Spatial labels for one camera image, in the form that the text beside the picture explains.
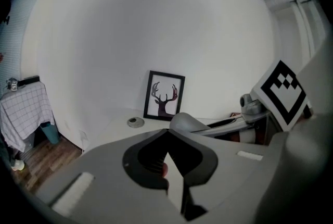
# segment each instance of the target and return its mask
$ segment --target table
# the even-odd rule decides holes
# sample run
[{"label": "table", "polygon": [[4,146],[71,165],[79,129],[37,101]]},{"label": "table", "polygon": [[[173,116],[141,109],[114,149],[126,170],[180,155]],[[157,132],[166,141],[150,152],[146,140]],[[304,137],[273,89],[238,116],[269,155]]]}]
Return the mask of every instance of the table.
[{"label": "table", "polygon": [[1,98],[0,128],[9,146],[24,152],[23,140],[45,122],[55,124],[43,83],[31,83]]}]

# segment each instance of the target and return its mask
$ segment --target framed picture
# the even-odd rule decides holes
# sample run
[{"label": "framed picture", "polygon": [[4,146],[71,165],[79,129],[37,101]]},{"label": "framed picture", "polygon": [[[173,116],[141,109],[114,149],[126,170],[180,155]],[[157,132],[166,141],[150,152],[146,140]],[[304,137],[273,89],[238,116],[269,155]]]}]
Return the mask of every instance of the framed picture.
[{"label": "framed picture", "polygon": [[150,71],[144,118],[171,121],[181,109],[185,77]]}]

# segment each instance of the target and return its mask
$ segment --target deer silhouette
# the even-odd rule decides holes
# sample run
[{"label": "deer silhouette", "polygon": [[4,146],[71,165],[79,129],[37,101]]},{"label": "deer silhouette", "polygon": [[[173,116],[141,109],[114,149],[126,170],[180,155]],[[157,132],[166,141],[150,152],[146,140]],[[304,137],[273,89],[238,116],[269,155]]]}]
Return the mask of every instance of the deer silhouette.
[{"label": "deer silhouette", "polygon": [[173,90],[172,98],[168,99],[168,95],[166,94],[165,101],[162,101],[161,100],[161,95],[160,95],[160,97],[156,96],[156,92],[158,91],[157,85],[159,83],[160,82],[155,83],[151,88],[151,96],[155,97],[157,99],[157,100],[155,100],[155,102],[156,102],[156,104],[158,104],[158,116],[159,117],[173,117],[174,116],[173,114],[168,114],[165,111],[165,106],[168,102],[175,101],[178,98],[178,90],[177,90],[176,86],[173,84],[173,86],[172,86],[172,90]]}]

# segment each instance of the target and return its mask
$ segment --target round object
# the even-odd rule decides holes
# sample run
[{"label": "round object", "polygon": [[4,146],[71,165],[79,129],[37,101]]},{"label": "round object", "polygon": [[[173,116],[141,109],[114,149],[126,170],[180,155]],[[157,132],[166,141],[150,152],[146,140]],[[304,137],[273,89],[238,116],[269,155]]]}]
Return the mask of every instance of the round object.
[{"label": "round object", "polygon": [[127,124],[132,128],[140,128],[145,124],[145,121],[142,118],[130,118],[127,121]]}]

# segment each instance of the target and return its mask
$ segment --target black picture frame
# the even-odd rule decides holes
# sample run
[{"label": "black picture frame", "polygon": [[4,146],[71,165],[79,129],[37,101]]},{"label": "black picture frame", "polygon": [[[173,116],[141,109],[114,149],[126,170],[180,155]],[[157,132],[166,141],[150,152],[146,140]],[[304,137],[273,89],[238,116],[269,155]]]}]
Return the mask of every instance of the black picture frame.
[{"label": "black picture frame", "polygon": [[180,110],[181,110],[181,103],[182,103],[182,98],[183,98],[183,90],[184,90],[184,84],[185,84],[185,77],[184,76],[180,76],[180,75],[174,75],[174,74],[164,73],[164,72],[152,71],[152,70],[149,73],[147,93],[146,93],[146,101],[145,101],[144,118],[171,121],[172,117],[153,116],[153,115],[149,115],[148,114],[149,98],[150,98],[150,93],[151,93],[151,84],[152,84],[152,78],[153,78],[154,75],[168,77],[168,78],[174,78],[174,79],[180,79],[181,80],[180,89],[178,91],[178,101],[177,101],[177,107],[176,107],[176,114],[178,114],[180,112]]}]

